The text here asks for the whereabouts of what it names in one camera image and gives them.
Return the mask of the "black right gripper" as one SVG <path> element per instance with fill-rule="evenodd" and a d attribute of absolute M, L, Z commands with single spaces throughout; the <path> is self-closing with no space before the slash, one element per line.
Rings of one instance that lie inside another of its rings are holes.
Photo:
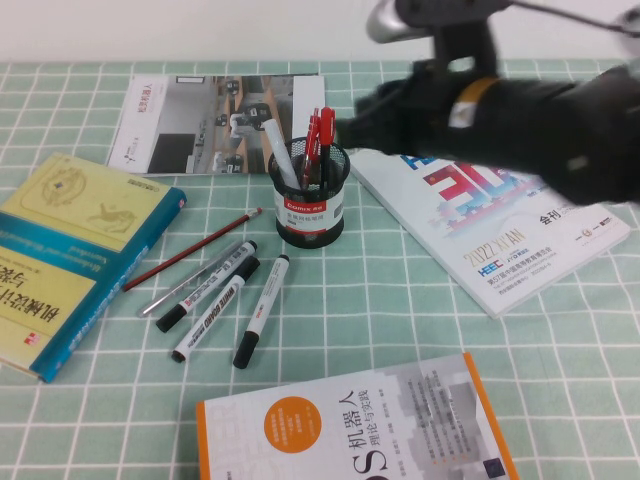
<path fill-rule="evenodd" d="M 465 88 L 482 78 L 475 69 L 438 72 L 434 60 L 416 61 L 408 78 L 385 82 L 359 98 L 356 117 L 336 121 L 338 144 L 444 158 L 453 106 Z"/>

